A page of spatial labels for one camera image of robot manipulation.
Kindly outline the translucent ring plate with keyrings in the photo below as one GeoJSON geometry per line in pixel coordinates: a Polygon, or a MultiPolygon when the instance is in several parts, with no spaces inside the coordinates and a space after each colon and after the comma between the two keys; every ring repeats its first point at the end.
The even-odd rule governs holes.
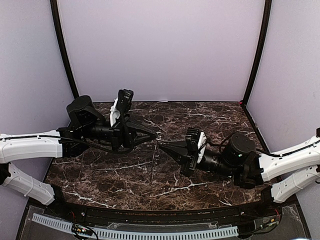
{"type": "Polygon", "coordinates": [[[149,175],[149,186],[152,186],[152,181],[153,181],[153,171],[154,171],[154,164],[155,164],[155,158],[156,158],[156,154],[158,151],[158,145],[159,142],[161,142],[163,139],[163,133],[160,131],[156,132],[156,138],[155,138],[155,147],[154,147],[154,151],[153,151],[153,155],[152,155],[152,161],[151,161],[151,167],[150,167],[150,175],[149,175]]]}

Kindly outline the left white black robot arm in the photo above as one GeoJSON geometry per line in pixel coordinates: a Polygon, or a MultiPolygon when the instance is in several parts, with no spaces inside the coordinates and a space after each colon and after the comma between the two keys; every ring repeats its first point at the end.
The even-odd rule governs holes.
{"type": "Polygon", "coordinates": [[[130,119],[134,93],[121,89],[106,119],[88,95],[67,107],[68,127],[42,133],[0,135],[0,184],[32,198],[60,218],[71,213],[60,187],[43,183],[18,169],[13,161],[38,158],[73,158],[89,148],[111,154],[127,154],[136,146],[157,138],[157,133],[130,119]]]}

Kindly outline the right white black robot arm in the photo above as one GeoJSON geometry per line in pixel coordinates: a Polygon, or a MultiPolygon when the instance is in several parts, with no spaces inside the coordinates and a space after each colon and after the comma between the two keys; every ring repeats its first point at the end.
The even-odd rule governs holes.
{"type": "Polygon", "coordinates": [[[261,191],[255,213],[266,217],[275,208],[320,177],[320,134],[293,147],[268,153],[241,133],[232,133],[218,145],[218,152],[206,148],[213,143],[203,131],[188,128],[185,139],[162,143],[159,148],[190,177],[195,170],[232,178],[242,189],[257,186],[286,173],[284,180],[261,191]]]}

